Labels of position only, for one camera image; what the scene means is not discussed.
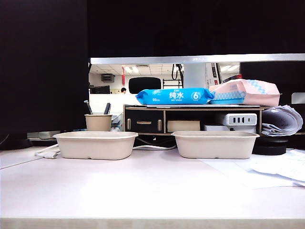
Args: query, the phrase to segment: blue wet wipes pack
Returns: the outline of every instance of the blue wet wipes pack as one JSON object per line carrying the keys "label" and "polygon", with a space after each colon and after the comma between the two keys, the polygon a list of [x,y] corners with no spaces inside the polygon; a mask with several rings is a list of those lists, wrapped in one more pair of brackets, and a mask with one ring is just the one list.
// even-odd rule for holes
{"label": "blue wet wipes pack", "polygon": [[136,98],[141,104],[207,104],[214,94],[207,88],[145,89]]}

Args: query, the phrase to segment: red decoration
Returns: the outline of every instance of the red decoration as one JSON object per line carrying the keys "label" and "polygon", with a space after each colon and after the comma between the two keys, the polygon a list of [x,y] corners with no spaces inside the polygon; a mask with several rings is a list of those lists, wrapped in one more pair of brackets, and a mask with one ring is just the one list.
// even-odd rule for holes
{"label": "red decoration", "polygon": [[125,86],[125,68],[122,66],[122,85]]}

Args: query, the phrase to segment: air conditioner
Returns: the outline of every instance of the air conditioner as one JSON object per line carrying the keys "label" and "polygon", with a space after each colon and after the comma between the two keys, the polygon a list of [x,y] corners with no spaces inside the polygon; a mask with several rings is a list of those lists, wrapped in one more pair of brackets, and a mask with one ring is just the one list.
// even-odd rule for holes
{"label": "air conditioner", "polygon": [[107,83],[113,83],[114,77],[114,74],[102,74],[102,81]]}

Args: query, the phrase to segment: black monitor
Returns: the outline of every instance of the black monitor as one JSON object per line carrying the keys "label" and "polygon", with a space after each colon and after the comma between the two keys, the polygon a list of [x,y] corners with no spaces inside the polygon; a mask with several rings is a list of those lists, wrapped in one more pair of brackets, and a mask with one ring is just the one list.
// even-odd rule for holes
{"label": "black monitor", "polygon": [[91,87],[90,94],[110,94],[110,86]]}
{"label": "black monitor", "polygon": [[1,3],[0,142],[7,134],[85,128],[86,2]]}
{"label": "black monitor", "polygon": [[91,58],[305,53],[303,0],[170,0],[147,5],[88,0],[87,4]]}

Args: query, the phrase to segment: office ceiling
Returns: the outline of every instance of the office ceiling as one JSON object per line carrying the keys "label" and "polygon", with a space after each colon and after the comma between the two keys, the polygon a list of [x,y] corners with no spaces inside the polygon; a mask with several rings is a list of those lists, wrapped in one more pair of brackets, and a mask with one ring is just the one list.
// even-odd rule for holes
{"label": "office ceiling", "polygon": [[[220,71],[224,74],[239,73],[239,62],[223,62],[219,63]],[[148,64],[147,66],[138,66],[135,64],[126,64],[125,67],[133,68],[137,67],[138,73],[132,71],[131,73],[125,71],[126,75],[171,75],[172,64]],[[122,74],[121,64],[97,64],[92,65],[91,73],[103,74],[111,73],[114,75]]]}
{"label": "office ceiling", "polygon": [[[134,64],[127,64],[130,68],[136,67]],[[126,75],[170,75],[172,74],[172,64],[149,64],[148,66],[137,66],[139,70],[138,73],[132,72],[129,73],[125,71]],[[121,64],[97,64],[91,66],[91,73],[103,74],[103,73],[112,73],[114,75],[122,74],[122,65]]]}

